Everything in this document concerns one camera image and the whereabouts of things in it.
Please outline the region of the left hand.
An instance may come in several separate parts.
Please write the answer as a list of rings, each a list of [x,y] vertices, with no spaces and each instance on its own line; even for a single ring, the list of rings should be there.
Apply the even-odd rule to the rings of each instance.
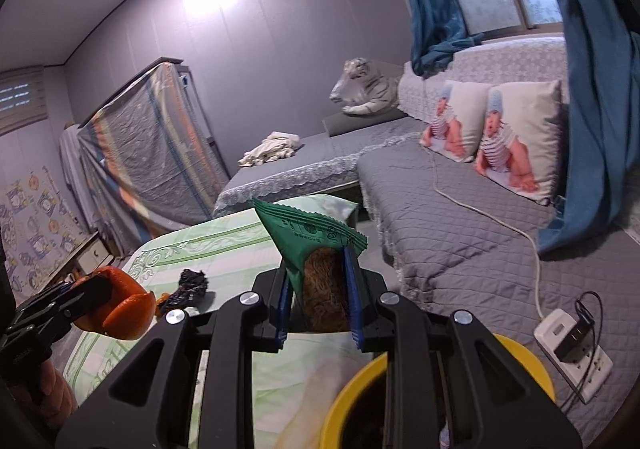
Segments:
[[[21,381],[1,380],[1,429],[14,428],[15,414],[9,409],[15,407],[40,431],[57,433],[77,410],[75,395],[50,359],[30,371]]]

